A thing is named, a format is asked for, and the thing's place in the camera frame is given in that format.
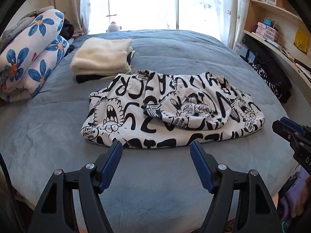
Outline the right hand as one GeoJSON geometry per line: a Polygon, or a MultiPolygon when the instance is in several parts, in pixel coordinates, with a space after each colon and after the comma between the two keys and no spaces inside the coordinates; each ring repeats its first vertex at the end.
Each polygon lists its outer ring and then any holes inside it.
{"type": "Polygon", "coordinates": [[[310,176],[306,178],[305,185],[301,190],[298,200],[296,201],[293,210],[292,218],[300,216],[304,211],[304,205],[310,196],[310,176]]]}

